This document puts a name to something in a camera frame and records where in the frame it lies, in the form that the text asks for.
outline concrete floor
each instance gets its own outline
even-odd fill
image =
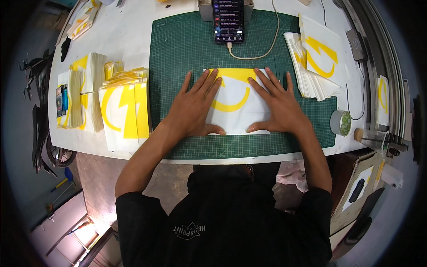
[[[127,160],[77,153],[76,179],[80,180],[88,215],[97,231],[103,234],[110,226],[117,230],[114,187]],[[157,197],[169,214],[187,193],[187,179],[193,172],[192,165],[160,163],[143,192]],[[276,208],[286,210],[299,205],[303,193],[295,185],[276,183],[273,188]]]

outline black t-shirt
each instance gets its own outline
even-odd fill
[[[126,193],[116,200],[123,265],[325,266],[331,195],[310,189],[295,215],[274,204],[247,179],[191,190],[169,216],[159,199]]]

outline phone screen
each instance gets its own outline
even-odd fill
[[[212,0],[215,41],[243,42],[243,0]]]

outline printed logo on shirt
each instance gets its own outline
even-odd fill
[[[175,232],[176,237],[190,240],[195,236],[200,236],[200,232],[206,231],[206,227],[204,225],[199,226],[194,223],[190,223],[187,227],[184,227],[184,225],[181,225],[181,227],[175,226],[173,231]]]

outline motorcycle wheel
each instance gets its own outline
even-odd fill
[[[46,140],[47,157],[53,167],[65,168],[69,166],[76,158],[77,152],[52,145],[50,134]]]

